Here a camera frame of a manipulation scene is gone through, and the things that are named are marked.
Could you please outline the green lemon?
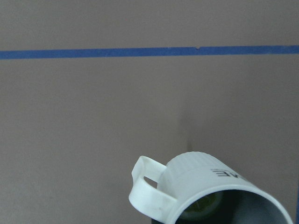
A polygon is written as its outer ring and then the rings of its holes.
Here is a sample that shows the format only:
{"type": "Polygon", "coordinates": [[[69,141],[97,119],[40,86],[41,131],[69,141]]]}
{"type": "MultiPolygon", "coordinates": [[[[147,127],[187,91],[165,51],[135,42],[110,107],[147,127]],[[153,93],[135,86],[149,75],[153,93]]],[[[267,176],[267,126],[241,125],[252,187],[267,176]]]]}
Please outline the green lemon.
{"type": "Polygon", "coordinates": [[[199,221],[211,216],[220,206],[223,193],[216,192],[206,195],[189,205],[181,214],[181,218],[190,221],[199,221]]]}

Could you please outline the brown paper table cover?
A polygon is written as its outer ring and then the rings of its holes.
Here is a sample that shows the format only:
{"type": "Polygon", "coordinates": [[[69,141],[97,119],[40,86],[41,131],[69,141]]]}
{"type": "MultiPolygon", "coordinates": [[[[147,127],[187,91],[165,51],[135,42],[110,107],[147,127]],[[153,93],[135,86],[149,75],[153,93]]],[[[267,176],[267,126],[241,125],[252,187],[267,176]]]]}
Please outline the brown paper table cover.
{"type": "MultiPolygon", "coordinates": [[[[3,0],[0,50],[298,45],[296,0],[3,0]]],[[[139,156],[211,154],[296,218],[299,56],[0,62],[0,221],[148,224],[139,156]]]]}

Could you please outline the white mug with handle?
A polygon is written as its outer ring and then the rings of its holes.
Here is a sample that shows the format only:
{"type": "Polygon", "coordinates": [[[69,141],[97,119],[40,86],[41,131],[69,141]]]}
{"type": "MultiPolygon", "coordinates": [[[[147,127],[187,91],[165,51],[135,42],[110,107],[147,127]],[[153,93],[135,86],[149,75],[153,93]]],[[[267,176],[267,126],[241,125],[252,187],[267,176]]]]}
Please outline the white mug with handle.
{"type": "Polygon", "coordinates": [[[163,165],[141,156],[132,170],[132,206],[163,224],[290,224],[282,204],[215,157],[187,152],[163,165]],[[183,211],[211,193],[223,193],[209,217],[184,220],[183,211]]]}

